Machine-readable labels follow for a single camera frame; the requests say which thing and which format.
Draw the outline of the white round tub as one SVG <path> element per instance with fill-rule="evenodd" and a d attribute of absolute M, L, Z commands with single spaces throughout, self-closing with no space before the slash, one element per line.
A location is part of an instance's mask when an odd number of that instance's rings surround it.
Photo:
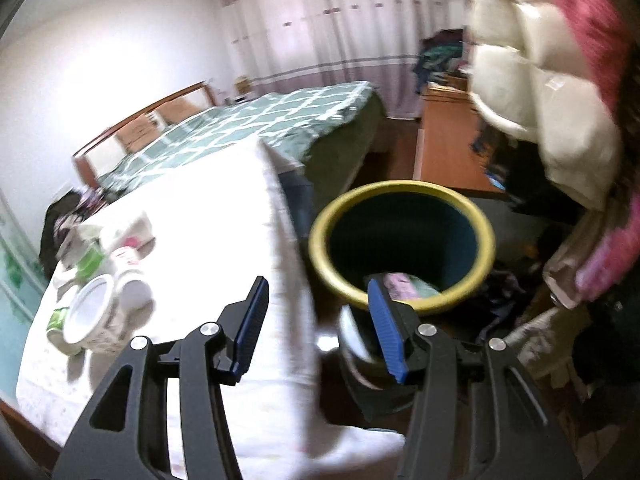
<path fill-rule="evenodd" d="M 71 346 L 114 356 L 126 346 L 128 318 L 115 279 L 102 274 L 77 293 L 65 317 L 63 337 Z"/>

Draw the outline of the green yogurt bottle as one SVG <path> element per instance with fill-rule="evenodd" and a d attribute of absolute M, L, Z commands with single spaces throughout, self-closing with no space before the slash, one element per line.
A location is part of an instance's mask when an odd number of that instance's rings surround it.
<path fill-rule="evenodd" d="M 46 329 L 47 340 L 64 356 L 77 356 L 82 351 L 78 344 L 69 344 L 64 338 L 64 324 L 68 307 L 53 310 Z"/>

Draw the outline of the white pill bottle red label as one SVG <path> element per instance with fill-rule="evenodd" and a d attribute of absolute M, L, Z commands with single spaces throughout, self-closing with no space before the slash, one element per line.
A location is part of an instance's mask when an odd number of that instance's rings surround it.
<path fill-rule="evenodd" d="M 130 313 L 149 304 L 152 301 L 152 290 L 142 272 L 138 252 L 125 246 L 114 250 L 110 258 L 119 305 Z"/>

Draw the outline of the paper cup with dots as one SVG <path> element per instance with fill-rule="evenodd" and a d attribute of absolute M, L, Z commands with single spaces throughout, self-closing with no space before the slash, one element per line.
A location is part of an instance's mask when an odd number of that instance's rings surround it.
<path fill-rule="evenodd" d="M 153 250 L 155 236 L 152 224 L 146 214 L 137 214 L 118 220 L 111 226 L 101 230 L 100 243 L 110 254 L 116 249 L 129 247 L 134 249 L 140 258 L 145 258 Z"/>

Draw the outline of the pink strawberry box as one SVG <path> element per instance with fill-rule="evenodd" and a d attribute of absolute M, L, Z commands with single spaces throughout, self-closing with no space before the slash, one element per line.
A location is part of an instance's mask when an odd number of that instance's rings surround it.
<path fill-rule="evenodd" d="M 427 299 L 439 295 L 439 291 L 427 282 L 411 274 L 387 273 L 384 286 L 393 300 Z"/>

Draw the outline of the green white lidded cup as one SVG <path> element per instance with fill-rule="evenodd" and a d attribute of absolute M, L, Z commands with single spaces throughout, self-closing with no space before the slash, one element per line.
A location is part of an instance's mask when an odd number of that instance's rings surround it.
<path fill-rule="evenodd" d="M 92 242 L 76 264 L 76 278 L 88 282 L 97 275 L 106 273 L 107 255 L 102 247 Z"/>

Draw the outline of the black bag on cabinet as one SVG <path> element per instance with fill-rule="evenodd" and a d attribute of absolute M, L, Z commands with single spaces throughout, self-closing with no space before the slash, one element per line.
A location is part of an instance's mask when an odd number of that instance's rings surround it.
<path fill-rule="evenodd" d="M 40 237 L 39 262 L 43 275 L 48 281 L 52 278 L 55 267 L 58 264 L 56 253 L 60 248 L 61 234 L 60 224 L 71 214 L 80 202 L 80 194 L 77 191 L 68 191 L 58 200 L 50 203 L 44 215 L 43 228 Z"/>

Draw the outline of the wooden desk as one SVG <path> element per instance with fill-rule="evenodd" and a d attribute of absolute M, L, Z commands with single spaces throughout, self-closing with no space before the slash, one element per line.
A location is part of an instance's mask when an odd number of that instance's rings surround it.
<path fill-rule="evenodd" d="M 478 117 L 468 95 L 448 87 L 427 87 L 421 102 L 413 179 L 446 186 L 469 197 L 505 200 L 506 193 L 485 174 L 486 157 L 472 151 Z"/>

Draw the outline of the brown pillow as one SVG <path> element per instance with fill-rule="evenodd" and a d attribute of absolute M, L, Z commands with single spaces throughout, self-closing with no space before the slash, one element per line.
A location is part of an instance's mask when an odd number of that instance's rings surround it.
<path fill-rule="evenodd" d="M 140 115 L 119 128 L 115 136 L 127 153 L 137 153 L 160 137 L 160 129 L 148 115 Z"/>
<path fill-rule="evenodd" d="M 175 98 L 160 104 L 155 110 L 168 125 L 177 125 L 179 122 L 183 122 L 203 111 L 201 107 L 196 106 L 186 98 Z"/>

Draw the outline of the green plaid bed quilt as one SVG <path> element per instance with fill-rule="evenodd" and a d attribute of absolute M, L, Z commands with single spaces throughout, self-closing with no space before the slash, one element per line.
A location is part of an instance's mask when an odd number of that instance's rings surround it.
<path fill-rule="evenodd" d="M 166 127 L 158 139 L 103 171 L 98 182 L 124 194 L 168 170 L 257 136 L 302 166 L 316 200 L 323 203 L 348 188 L 385 117 L 369 81 L 270 92 L 253 101 L 206 108 Z"/>

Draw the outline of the right brown pillow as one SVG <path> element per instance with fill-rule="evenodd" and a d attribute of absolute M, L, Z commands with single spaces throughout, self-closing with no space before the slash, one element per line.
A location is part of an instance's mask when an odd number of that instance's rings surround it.
<path fill-rule="evenodd" d="M 186 98 L 175 98 L 160 104 L 155 110 L 168 125 L 177 125 L 179 122 L 183 122 L 203 111 L 201 107 L 196 106 Z"/>

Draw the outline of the cream puffer jacket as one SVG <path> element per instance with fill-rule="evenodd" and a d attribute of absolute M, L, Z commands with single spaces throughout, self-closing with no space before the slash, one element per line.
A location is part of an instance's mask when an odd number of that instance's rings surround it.
<path fill-rule="evenodd" d="M 556 0 L 471 0 L 468 31 L 480 117 L 536 144 L 552 184 L 603 209 L 620 166 L 620 134 Z"/>

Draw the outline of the pile of clothes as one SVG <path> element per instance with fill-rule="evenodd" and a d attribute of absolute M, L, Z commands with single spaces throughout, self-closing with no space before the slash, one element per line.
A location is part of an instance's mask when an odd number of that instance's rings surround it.
<path fill-rule="evenodd" d="M 416 75 L 416 94 L 437 74 L 450 71 L 453 62 L 461 62 L 464 57 L 464 29 L 445 28 L 434 36 L 423 38 L 413 73 Z"/>

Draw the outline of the yellow box on nightstand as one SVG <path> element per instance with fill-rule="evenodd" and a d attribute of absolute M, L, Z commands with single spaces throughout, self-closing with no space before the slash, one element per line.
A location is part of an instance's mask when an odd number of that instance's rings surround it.
<path fill-rule="evenodd" d="M 252 84 L 250 78 L 247 76 L 239 76 L 234 81 L 234 88 L 239 96 L 245 96 L 252 91 Z"/>

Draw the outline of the pink white curtain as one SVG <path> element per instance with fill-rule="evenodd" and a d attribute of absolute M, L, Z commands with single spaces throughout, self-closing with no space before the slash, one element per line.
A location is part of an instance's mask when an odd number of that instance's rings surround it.
<path fill-rule="evenodd" d="M 215 0 L 233 77 L 258 94 L 369 81 L 387 114 L 419 111 L 424 40 L 465 22 L 465 0 Z"/>

